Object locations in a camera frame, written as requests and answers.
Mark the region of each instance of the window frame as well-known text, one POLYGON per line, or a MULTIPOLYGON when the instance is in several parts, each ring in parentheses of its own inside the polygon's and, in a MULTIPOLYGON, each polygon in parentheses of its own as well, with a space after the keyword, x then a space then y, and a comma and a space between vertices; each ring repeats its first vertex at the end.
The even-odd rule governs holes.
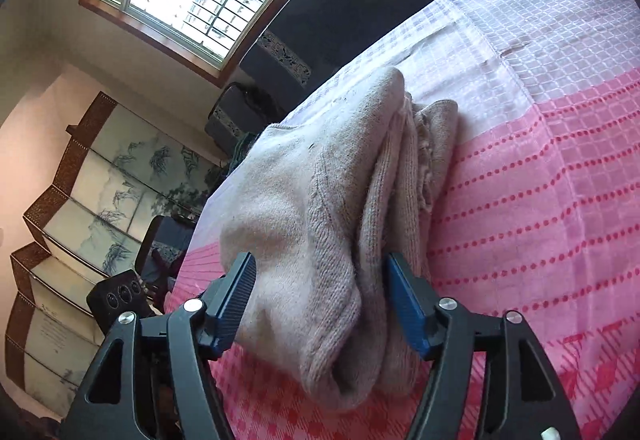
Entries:
POLYGON ((122 11, 106 0, 79 0, 79 4, 147 42, 215 86, 223 87, 231 73, 246 55, 246 52, 249 51, 261 33, 265 31, 288 1, 265 0, 252 19, 249 20, 244 30, 242 30, 242 34, 222 60, 219 68, 207 61, 202 55, 199 55, 198 52, 179 44, 165 33, 146 25, 138 18, 122 11))

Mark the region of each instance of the blue gripper pad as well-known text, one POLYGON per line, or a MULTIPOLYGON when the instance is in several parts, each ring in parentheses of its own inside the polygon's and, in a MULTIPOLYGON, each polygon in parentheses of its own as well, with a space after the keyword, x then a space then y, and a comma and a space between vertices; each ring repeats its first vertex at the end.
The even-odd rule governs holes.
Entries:
POLYGON ((426 337, 427 317, 409 281, 415 277, 401 254, 387 256, 386 270, 389 300, 396 310, 404 338, 421 357, 426 357, 431 349, 426 337))
POLYGON ((216 312, 216 338, 212 349, 217 356, 233 344, 240 320, 255 284, 255 258, 245 252, 238 254, 225 276, 220 292, 226 289, 224 300, 216 312))

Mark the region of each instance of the painted folding screen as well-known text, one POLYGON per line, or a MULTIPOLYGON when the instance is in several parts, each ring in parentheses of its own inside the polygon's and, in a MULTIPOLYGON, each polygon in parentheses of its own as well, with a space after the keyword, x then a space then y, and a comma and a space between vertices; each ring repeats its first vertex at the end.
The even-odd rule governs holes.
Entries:
POLYGON ((86 304, 95 283, 133 268, 153 217, 197 219, 222 169, 100 93, 73 128, 53 183, 12 253, 18 296, 7 375, 61 416, 103 340, 86 304))
POLYGON ((221 172, 100 93, 75 128, 53 185, 24 218, 41 245, 52 241, 114 275, 133 267, 154 216, 197 218, 221 172))

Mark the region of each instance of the knitted sweater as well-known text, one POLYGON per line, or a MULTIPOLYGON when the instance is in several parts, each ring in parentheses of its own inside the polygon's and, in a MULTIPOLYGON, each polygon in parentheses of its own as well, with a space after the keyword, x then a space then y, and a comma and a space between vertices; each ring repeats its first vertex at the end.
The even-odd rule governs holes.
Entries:
POLYGON ((223 266, 245 250, 257 261, 236 340, 322 406, 352 409, 374 387, 406 394, 415 383, 418 359, 385 301, 383 254, 427 272, 457 119, 455 102, 414 105, 402 74, 381 70, 321 120, 268 126, 229 187, 223 266))

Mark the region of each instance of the pink bedspread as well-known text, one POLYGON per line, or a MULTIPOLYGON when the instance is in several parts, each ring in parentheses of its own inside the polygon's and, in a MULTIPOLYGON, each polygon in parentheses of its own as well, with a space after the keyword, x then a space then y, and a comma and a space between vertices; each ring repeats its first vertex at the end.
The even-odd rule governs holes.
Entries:
MULTIPOLYGON (((640 380, 640 14, 630 0, 535 7, 533 0, 438 1, 345 67, 288 121, 323 116, 332 95, 367 72, 365 64, 397 65, 419 102, 458 100, 461 142, 433 214, 432 282, 475 312, 523 312, 583 438, 595 440, 640 380), (626 13, 616 9, 620 2, 626 13), (516 15, 518 3, 527 4, 528 16, 516 15), (548 30, 554 23, 560 28, 548 30), (465 46, 452 45, 447 29, 465 46), (491 51, 483 54, 485 46, 491 51), (455 59, 447 60, 445 48, 455 59), (614 65, 603 69, 612 56, 614 65)), ((170 308, 222 272, 220 218, 232 210, 224 191, 207 203, 170 308)), ((374 395, 338 416, 238 345, 212 372, 237 438, 255 440, 401 439, 425 380, 407 399, 374 395)), ((473 436, 480 399, 479 357, 461 438, 473 436)))

